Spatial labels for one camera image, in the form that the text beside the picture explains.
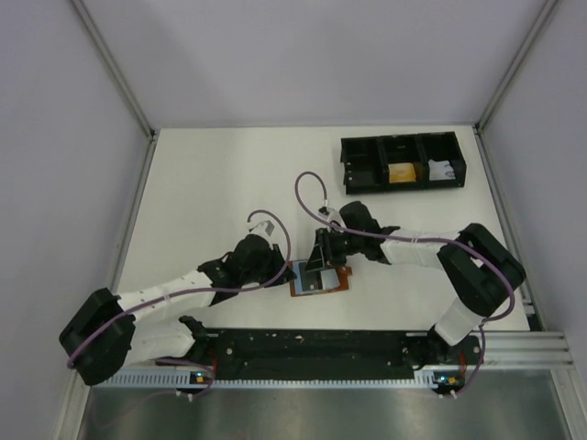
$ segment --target white wall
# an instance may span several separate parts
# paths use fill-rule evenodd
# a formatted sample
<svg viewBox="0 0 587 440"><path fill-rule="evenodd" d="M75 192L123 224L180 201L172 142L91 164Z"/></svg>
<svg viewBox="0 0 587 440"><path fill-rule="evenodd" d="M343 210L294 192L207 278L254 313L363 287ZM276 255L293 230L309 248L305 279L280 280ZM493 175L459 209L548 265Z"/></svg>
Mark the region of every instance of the white wall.
<svg viewBox="0 0 587 440"><path fill-rule="evenodd" d="M64 0L4 2L0 60L0 436L44 440L146 144Z"/></svg>
<svg viewBox="0 0 587 440"><path fill-rule="evenodd" d="M544 0L86 0L156 127L476 122Z"/></svg>
<svg viewBox="0 0 587 440"><path fill-rule="evenodd" d="M587 2L561 3L486 140L548 327L587 383Z"/></svg>

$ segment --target yellow object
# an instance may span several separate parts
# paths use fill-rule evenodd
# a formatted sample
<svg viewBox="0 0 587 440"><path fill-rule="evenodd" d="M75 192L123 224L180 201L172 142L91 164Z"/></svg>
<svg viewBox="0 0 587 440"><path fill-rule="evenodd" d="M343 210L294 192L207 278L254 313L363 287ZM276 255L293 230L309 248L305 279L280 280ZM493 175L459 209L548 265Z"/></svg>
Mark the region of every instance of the yellow object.
<svg viewBox="0 0 587 440"><path fill-rule="evenodd" d="M390 163L389 183L415 182L413 163Z"/></svg>

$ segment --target black box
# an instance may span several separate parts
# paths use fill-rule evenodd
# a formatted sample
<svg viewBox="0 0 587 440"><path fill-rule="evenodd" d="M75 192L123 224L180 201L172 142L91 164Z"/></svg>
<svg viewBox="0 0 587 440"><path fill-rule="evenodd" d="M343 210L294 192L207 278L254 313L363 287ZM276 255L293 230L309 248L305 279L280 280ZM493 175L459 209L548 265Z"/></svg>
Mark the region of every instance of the black box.
<svg viewBox="0 0 587 440"><path fill-rule="evenodd" d="M340 161L345 167L347 194L459 188L465 185L467 164L454 132L347 137L340 142ZM447 160L454 171L454 179L435 180L434 176L430 179L430 160ZM391 182L390 168L394 164L407 163L413 166L415 180Z"/></svg>

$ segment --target wire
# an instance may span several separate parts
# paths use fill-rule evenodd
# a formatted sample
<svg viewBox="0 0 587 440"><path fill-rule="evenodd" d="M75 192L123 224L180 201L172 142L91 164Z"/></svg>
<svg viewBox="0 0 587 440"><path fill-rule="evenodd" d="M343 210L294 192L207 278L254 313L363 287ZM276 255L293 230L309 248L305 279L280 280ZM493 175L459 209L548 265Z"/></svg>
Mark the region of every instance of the wire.
<svg viewBox="0 0 587 440"><path fill-rule="evenodd" d="M285 235L285 241L287 243L287 250L286 250L286 255L285 255L284 263L283 263L282 267L279 269L279 271L271 279L266 280L265 282L259 284L258 286L245 287L245 288L240 288L240 289L228 289L228 288L221 288L221 287L200 287L200 288L197 288L197 289L186 289L184 291L175 291L174 293L170 293L170 294L165 295L165 296L160 296L159 298L155 298L155 299L150 300L150 301L142 302L139 305L136 305L134 307L131 307L129 309L126 309L124 312L117 314L116 316L110 318L108 321L106 321L105 323L103 323L102 325L100 325L75 350L73 350L72 354L67 359L67 364L66 364L67 365L67 368L68 369L73 369L74 368L75 360L83 353L83 351L90 344L92 344L92 342L95 341L95 339L98 336L100 336L103 332L105 332L110 325L112 325L113 323L115 323L117 320L123 318L124 316L128 316L130 314L133 314L134 312L137 312L137 311L139 311L141 309L144 309L145 307L151 307L152 305L157 304L157 303L161 303L161 302L165 301L168 298L177 298L179 296L184 296L184 295L188 295L188 294L192 294L192 293L202 293L202 292L244 293L244 292L253 292L253 291L257 291L259 289L262 289L264 287L270 286L274 282L276 282L283 275L283 273L287 269L287 262L290 260L290 256L292 255L292 240L291 240L290 235L287 232L287 228L285 227L285 225L283 224L283 222L279 219L279 217L277 215L275 215L271 211L267 211L266 209L257 209L257 210L255 210L255 211L253 211L252 213L249 214L249 217L247 217L247 222L250 222L250 219L254 215L256 215L256 214L265 214L265 215L268 215L269 217L271 217L273 220L275 220L275 222L282 229L283 234Z"/></svg>
<svg viewBox="0 0 587 440"><path fill-rule="evenodd" d="M202 364L198 364L196 362L192 362L190 360L183 360L183 359L173 359L173 358L160 358L160 359L156 359L157 362L163 363L163 364L169 364L169 365L180 365L180 366L190 366L190 367L198 367L199 369L203 369L209 373L212 374L212 378L210 379L210 381L207 384L207 387L205 387L204 389L202 389L200 392L198 392L197 394L192 394L192 398L191 399L199 399L201 398L203 395L207 394L210 391L210 387L212 387L212 384L214 383L214 380L216 378L216 374L215 372L210 369L209 367L202 365ZM129 406L127 406L124 410L122 410L122 412L117 415L114 419L108 421L107 423L101 422L100 420L98 420L98 416L97 416L97 408L96 408L96 398L93 397L92 400L90 401L89 405L90 407L92 407L92 420L94 422L95 427L100 430L103 431L105 429L108 429L110 426L112 426L113 424L116 424L117 422L119 422L120 420L124 419L125 417L127 417L130 413L132 413L133 411L135 411L140 405L150 401L151 399L154 399L156 397L160 397L160 396L167 396L167 395L178 395L177 391L175 390L163 390L163 391L155 391L151 394L148 394L147 396L143 397L142 399L136 401L135 403L130 404Z"/></svg>
<svg viewBox="0 0 587 440"><path fill-rule="evenodd" d="M448 238L441 238L441 237L433 237L433 238L408 238L408 237L404 237L404 236L386 236L384 234L373 234L371 232L364 232L364 231L359 231L357 229L350 229L347 227L342 227L340 225L333 225L331 223L329 223L328 221L326 221L325 219L321 218L320 216L314 214L312 212L312 210L310 208L308 208L306 206L306 204L304 203L304 201L302 200L302 197L300 195L300 180L302 180L302 178L304 176L312 176L314 178L316 178L318 180L318 182L320 183L320 186L322 187L322 194L324 195L324 204L325 206L327 205L328 202L328 193L327 193L327 186L324 184L324 181L322 180L322 178L316 174L313 171L304 171L302 172L299 176L297 176L297 179L295 179L295 184L293 186L293 189L295 190L295 198L297 199L297 202L300 204L300 206L302 207L302 209L305 211L306 214L308 214L310 217L312 217L314 220L316 220L317 222L330 227L331 229L334 229L338 232L346 232L349 234L355 234L357 236L363 236L363 237L370 237L370 238L378 238L378 239L384 239L384 240L393 240L393 241L402 241L405 243L414 243L414 242L418 242L418 243L444 243L444 244L449 244L449 245L454 245L457 246L461 249L463 249L465 252L467 252L469 255L471 255L472 257L478 259L481 263L483 263L485 266L487 266L487 268L493 272L495 274L495 276L502 282L502 284L504 285L505 289L507 290L507 294L509 297L509 304L507 306L507 309L503 312L500 313L496 316L493 317L489 317L489 318L485 318L483 319L482 323L479 325L479 331L481 332L481 339L482 339L482 347L481 347L481 352L479 355L479 360L477 361L477 364L475 365L475 369L473 370L473 372L471 373L471 376L469 377L469 380L467 380L467 383L465 383L465 385L456 392L455 397L456 396L460 396L465 390L467 390L471 383L475 380L475 378L477 377L477 374L479 373L479 369L481 368L481 365L483 363L483 358L485 356L485 346L486 346L486 341L485 341L485 332L483 330L483 326L491 321L498 321L500 319L504 319L506 316L508 316L515 308L515 294L514 294L514 289L512 288L512 286L510 285L509 281L507 280L507 278L503 275L503 273L497 269L497 267L495 267L495 265L493 265L493 263L487 259L486 257L484 257L482 254L480 254L479 252L477 252L475 249L473 249L472 247L469 247L463 243L460 243L459 241L456 240L451 240Z"/></svg>

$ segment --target gray floor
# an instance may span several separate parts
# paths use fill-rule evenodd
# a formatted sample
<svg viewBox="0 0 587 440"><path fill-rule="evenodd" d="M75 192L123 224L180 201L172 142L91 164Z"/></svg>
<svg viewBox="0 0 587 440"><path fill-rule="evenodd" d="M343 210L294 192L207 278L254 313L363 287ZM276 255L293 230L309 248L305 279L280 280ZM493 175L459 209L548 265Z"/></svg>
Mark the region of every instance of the gray floor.
<svg viewBox="0 0 587 440"><path fill-rule="evenodd" d="M427 390L219 390L189 403L142 403L107 429L86 411L79 440L564 440L570 438L547 372L483 372L456 401ZM107 423L152 390L94 390Z"/></svg>

